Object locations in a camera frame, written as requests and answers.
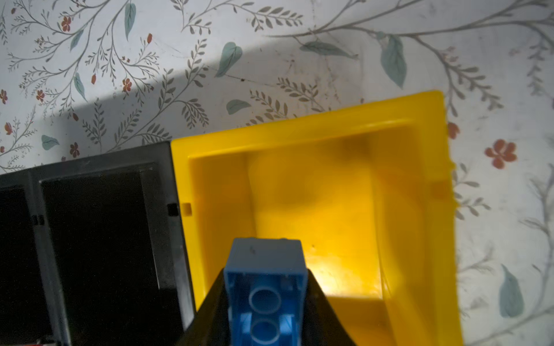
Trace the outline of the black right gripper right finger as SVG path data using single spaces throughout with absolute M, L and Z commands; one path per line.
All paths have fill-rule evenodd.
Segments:
M 355 346 L 339 321 L 312 271 L 308 271 L 304 299 L 302 344 L 306 346 Z

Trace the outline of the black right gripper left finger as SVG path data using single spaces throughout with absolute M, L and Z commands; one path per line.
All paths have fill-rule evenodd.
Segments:
M 192 323 L 175 346 L 231 345 L 228 309 L 224 270 L 221 270 Z

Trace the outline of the blue lego brick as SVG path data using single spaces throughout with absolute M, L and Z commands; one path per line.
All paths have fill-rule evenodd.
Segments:
M 294 239 L 236 238 L 224 268 L 232 345 L 301 345 L 308 269 Z

